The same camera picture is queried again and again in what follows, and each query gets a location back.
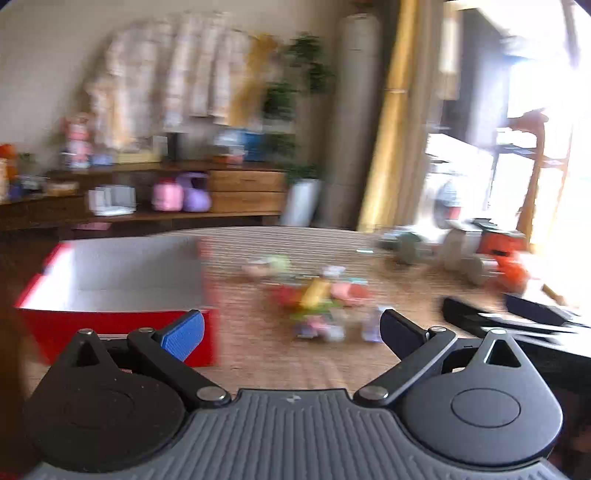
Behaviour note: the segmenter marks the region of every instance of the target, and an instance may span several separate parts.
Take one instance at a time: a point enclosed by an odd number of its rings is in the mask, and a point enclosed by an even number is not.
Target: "open box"
[[[50,363],[81,328],[124,338],[199,309],[204,337],[185,363],[213,365],[218,312],[203,242],[173,235],[61,242],[15,306]]]

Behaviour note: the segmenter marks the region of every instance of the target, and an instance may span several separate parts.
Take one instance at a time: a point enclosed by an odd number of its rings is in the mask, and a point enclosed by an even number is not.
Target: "silver screw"
[[[226,391],[221,387],[210,385],[197,390],[197,397],[203,401],[220,401],[226,396]]]
[[[378,385],[368,385],[359,390],[359,395],[366,400],[378,401],[388,396],[388,390]]]

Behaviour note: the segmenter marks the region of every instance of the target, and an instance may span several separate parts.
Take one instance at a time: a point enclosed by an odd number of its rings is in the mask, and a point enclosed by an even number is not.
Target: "white planter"
[[[310,226],[318,202],[321,180],[303,179],[290,188],[281,224],[285,226]]]

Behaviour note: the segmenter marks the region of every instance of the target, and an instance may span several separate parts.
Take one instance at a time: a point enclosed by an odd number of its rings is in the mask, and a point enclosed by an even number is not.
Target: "potted plant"
[[[263,106],[263,118],[266,124],[283,122],[287,130],[293,127],[296,118],[296,93],[305,97],[309,107],[309,117],[301,120],[301,126],[307,127],[306,152],[304,164],[294,162],[298,145],[296,135],[285,131],[267,131],[264,138],[264,150],[268,158],[280,163],[287,171],[289,192],[281,224],[287,226],[309,226],[320,195],[322,182],[318,179],[317,169],[309,158],[310,118],[312,115],[311,97],[323,93],[328,88],[332,75],[329,68],[320,62],[322,44],[320,39],[308,33],[292,40],[282,52],[285,65],[284,78],[268,86]]]

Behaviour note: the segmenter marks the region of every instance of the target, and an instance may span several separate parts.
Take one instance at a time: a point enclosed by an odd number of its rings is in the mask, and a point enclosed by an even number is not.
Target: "yellow curtain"
[[[401,0],[398,27],[358,230],[388,226],[397,204],[419,0]]]

